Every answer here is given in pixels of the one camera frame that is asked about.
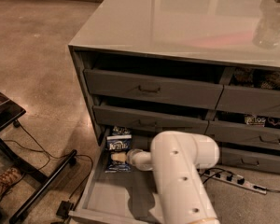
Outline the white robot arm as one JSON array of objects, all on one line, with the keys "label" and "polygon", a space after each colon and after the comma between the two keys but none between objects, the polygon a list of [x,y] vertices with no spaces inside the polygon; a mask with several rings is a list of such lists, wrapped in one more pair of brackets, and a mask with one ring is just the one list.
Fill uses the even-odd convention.
[{"label": "white robot arm", "polygon": [[198,174],[219,159],[217,142],[196,133],[165,131],[150,143],[150,150],[132,147],[129,134],[106,138],[115,161],[153,173],[164,224],[220,224]]}]

